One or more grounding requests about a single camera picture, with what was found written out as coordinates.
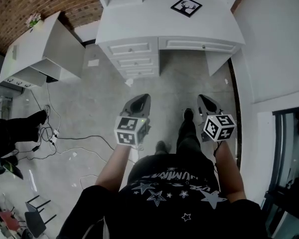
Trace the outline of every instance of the concrete floor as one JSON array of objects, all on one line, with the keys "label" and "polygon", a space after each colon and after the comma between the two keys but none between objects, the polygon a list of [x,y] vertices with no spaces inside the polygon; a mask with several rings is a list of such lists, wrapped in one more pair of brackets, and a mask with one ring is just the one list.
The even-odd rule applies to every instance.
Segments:
[{"label": "concrete floor", "polygon": [[[61,115],[60,137],[85,137],[92,134],[102,135],[111,146],[115,147],[114,123],[116,116],[130,98],[148,93],[151,95],[149,135],[145,137],[144,151],[139,157],[154,154],[155,144],[164,140],[175,152],[177,132],[182,122],[182,111],[186,108],[195,109],[196,125],[200,123],[196,99],[199,94],[208,95],[217,100],[225,113],[236,118],[235,101],[228,65],[225,64],[216,74],[209,77],[207,63],[203,52],[174,50],[163,51],[161,58],[161,76],[134,80],[131,87],[127,86],[109,59],[96,45],[86,47],[85,62],[81,80],[56,82],[49,84],[50,99],[56,111]],[[98,67],[87,67],[89,60],[100,59]],[[39,104],[48,104],[47,85],[33,89]],[[28,90],[13,100],[11,118],[27,117],[39,111],[32,93]],[[59,118],[51,111],[50,124],[58,128]],[[31,150],[35,143],[20,143],[20,151]],[[62,153],[75,147],[84,147],[97,152],[108,160],[112,151],[99,138],[85,140],[57,140],[57,150]],[[230,140],[232,152],[235,152],[235,138]],[[202,151],[212,159],[211,142],[202,144]],[[53,153],[48,143],[43,142],[35,153],[20,153],[19,158],[28,156],[45,157]],[[46,235],[55,238],[78,200],[82,188],[80,177],[98,175],[105,162],[95,153],[81,149],[71,150],[45,160],[24,159],[19,168],[24,180],[14,178],[6,172],[0,175],[0,202],[7,208],[15,206],[23,218],[26,207],[24,202],[36,195],[41,197],[36,203],[51,200],[41,213],[43,220],[54,214],[57,217],[47,225]],[[123,184],[133,164],[128,163]],[[93,185],[94,176],[82,178],[83,188]]]}]

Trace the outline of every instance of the white desk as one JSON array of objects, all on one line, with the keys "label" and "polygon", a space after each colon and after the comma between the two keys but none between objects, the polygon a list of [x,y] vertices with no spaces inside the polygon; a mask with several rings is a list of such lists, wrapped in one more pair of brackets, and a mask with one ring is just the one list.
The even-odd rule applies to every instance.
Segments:
[{"label": "white desk", "polygon": [[179,0],[101,1],[96,44],[124,78],[159,76],[164,49],[205,51],[211,76],[245,44],[222,0],[194,0],[203,6],[191,18],[170,9]]},{"label": "white desk", "polygon": [[9,46],[0,82],[32,88],[42,86],[47,76],[56,80],[81,76],[85,48],[58,21],[59,14],[46,18],[41,27],[29,29]]}]

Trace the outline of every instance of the framed picture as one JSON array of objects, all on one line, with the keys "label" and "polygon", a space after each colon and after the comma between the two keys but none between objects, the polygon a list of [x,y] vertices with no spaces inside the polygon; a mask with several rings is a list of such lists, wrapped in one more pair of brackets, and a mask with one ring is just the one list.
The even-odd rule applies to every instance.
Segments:
[{"label": "framed picture", "polygon": [[191,17],[201,7],[202,5],[200,3],[193,0],[179,0],[171,7],[171,9],[178,11],[187,17]]}]

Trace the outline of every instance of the black chair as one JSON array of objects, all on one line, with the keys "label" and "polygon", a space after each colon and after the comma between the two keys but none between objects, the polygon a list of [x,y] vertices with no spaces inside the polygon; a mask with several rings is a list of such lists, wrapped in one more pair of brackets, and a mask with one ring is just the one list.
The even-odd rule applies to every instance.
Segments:
[{"label": "black chair", "polygon": [[45,225],[56,217],[56,215],[54,215],[48,221],[43,222],[40,213],[44,210],[44,208],[42,208],[40,211],[39,209],[45,206],[46,204],[50,203],[51,200],[43,203],[38,207],[34,207],[33,205],[30,204],[30,202],[38,197],[39,196],[36,196],[35,198],[32,198],[28,202],[25,202],[25,205],[29,211],[24,213],[26,226],[28,227],[29,231],[35,238],[38,238],[46,230]]}]

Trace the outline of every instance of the white drawer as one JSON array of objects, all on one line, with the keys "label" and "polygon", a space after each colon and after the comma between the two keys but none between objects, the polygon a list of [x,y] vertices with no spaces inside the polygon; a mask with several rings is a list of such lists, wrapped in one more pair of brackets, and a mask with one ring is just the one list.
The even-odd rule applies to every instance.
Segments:
[{"label": "white drawer", "polygon": [[121,75],[126,78],[144,78],[144,77],[159,77],[159,67],[154,67],[154,68],[141,68],[137,70],[121,70],[119,71]]},{"label": "white drawer", "polygon": [[158,55],[116,58],[111,59],[111,61],[118,70],[139,67],[158,67],[159,64]]},{"label": "white drawer", "polygon": [[195,37],[159,37],[159,49],[206,50],[234,53],[235,43],[208,42]]},{"label": "white drawer", "polygon": [[9,77],[5,80],[6,82],[9,82],[11,84],[14,84],[14,85],[17,85],[19,87],[22,87],[22,88],[26,88],[26,89],[30,89],[36,85],[34,84],[31,84],[29,82],[26,82],[26,81],[23,81],[23,80],[20,80],[16,77]]},{"label": "white drawer", "polygon": [[131,38],[100,43],[99,46],[108,58],[157,55],[157,37]]}]

